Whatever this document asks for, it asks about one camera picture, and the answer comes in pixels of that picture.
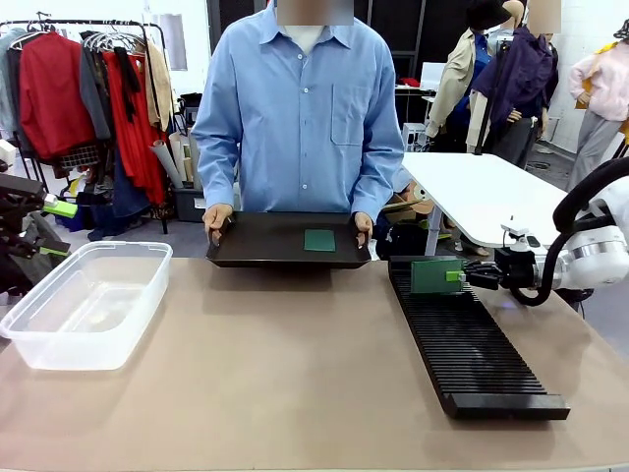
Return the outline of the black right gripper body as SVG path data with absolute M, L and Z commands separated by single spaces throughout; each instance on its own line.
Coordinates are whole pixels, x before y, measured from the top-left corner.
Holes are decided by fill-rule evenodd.
M 537 263 L 532 251 L 498 248 L 494 262 L 501 272 L 500 286 L 505 289 L 528 289 L 536 286 Z

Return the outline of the person's left hand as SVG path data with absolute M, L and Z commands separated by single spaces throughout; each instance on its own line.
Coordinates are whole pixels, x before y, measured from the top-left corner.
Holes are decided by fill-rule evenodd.
M 362 249 L 367 246 L 372 239 L 373 221 L 368 214 L 361 211 L 355 212 L 353 217 L 357 230 L 357 246 L 359 249 Z

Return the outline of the person's right hand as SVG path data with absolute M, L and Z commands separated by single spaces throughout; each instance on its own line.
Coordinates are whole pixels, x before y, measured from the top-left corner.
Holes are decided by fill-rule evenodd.
M 233 213 L 233 208 L 226 204 L 210 206 L 204 213 L 202 221 L 208 240 L 218 246 L 222 236 L 222 228 Z

